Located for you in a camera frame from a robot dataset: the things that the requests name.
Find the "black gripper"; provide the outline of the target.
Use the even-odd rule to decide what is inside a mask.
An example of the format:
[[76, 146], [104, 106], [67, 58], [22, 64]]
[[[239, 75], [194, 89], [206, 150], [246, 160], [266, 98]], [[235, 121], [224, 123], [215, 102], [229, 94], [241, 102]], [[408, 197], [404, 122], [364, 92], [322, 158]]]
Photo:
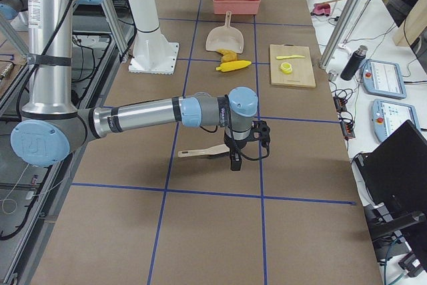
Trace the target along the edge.
[[[240, 171], [243, 159], [257, 162], [267, 158], [270, 155], [270, 127], [265, 121], [253, 121], [251, 128], [245, 132], [244, 135], [246, 136], [242, 139], [238, 139], [238, 132], [236, 131], [231, 133], [225, 132], [224, 134], [224, 143], [229, 149], [231, 171]], [[258, 141], [261, 144], [261, 146], [266, 151], [265, 155], [252, 158], [243, 152], [243, 148], [247, 145], [247, 143], [253, 141]]]

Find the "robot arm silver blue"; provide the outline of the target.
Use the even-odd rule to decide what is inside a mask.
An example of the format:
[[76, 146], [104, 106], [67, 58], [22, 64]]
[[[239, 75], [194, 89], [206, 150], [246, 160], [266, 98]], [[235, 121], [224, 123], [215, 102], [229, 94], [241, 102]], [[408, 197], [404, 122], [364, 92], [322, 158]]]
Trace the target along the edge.
[[76, 108], [71, 101], [71, 48], [72, 7], [77, 1], [28, 0], [29, 101], [21, 107], [22, 120], [10, 136], [13, 151], [23, 161], [47, 167], [108, 134], [173, 122], [224, 128], [233, 171], [241, 168], [249, 141], [269, 148], [270, 128], [255, 120], [258, 97], [247, 87], [219, 97], [198, 94], [120, 107]]
[[[100, 5], [103, 0], [77, 0], [78, 5]], [[6, 20], [13, 20], [28, 10], [28, 0], [1, 0], [1, 14]]]

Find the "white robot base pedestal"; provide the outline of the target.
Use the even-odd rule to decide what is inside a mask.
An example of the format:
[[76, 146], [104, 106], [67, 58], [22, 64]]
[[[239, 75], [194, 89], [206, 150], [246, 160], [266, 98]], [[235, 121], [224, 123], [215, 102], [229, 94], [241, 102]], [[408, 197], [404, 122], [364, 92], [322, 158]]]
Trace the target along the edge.
[[155, 0], [128, 1], [137, 29], [130, 72], [171, 75], [179, 44], [169, 42], [161, 32]]

